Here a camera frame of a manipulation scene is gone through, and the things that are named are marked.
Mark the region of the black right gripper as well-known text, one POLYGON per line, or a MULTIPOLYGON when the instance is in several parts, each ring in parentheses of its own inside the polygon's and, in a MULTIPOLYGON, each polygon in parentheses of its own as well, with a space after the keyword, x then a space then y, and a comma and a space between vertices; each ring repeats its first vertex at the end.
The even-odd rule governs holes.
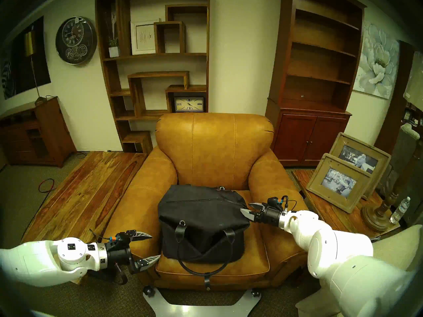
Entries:
POLYGON ((252 210, 260 210, 258 214, 246 208, 241 208, 240 212, 244 217, 250 221, 256 221, 258 223, 269 224, 272 226, 279 226, 280 217, 282 216, 282 211, 274 208, 268 204, 262 203, 249 203, 249 207, 252 210))

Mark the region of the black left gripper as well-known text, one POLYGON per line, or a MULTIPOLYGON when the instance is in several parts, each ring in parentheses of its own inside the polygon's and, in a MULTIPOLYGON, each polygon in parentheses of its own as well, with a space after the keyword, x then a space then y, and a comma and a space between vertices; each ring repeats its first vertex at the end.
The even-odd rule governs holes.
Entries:
POLYGON ((150 256, 136 260, 130 250, 132 241, 144 241, 152 236, 144 232, 133 231, 131 237, 109 237, 107 242, 107 268, 111 269, 116 264, 128 265, 131 273, 138 273, 153 267, 161 255, 150 256))

